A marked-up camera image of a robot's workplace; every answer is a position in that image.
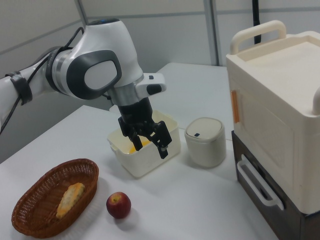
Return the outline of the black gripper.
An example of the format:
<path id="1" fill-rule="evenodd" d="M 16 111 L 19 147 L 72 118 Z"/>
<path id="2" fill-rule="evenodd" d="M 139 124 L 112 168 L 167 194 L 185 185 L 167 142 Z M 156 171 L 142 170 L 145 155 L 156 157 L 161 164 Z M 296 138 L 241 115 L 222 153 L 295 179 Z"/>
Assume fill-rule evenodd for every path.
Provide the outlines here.
<path id="1" fill-rule="evenodd" d="M 121 115 L 118 123 L 122 135 L 129 138 L 135 150 L 139 151 L 143 147 L 138 133 L 147 133 L 147 139 L 157 147 L 160 158 L 165 159 L 172 138 L 163 120 L 154 122 L 149 99 L 146 97 L 134 104 L 119 106 L 118 109 Z"/>

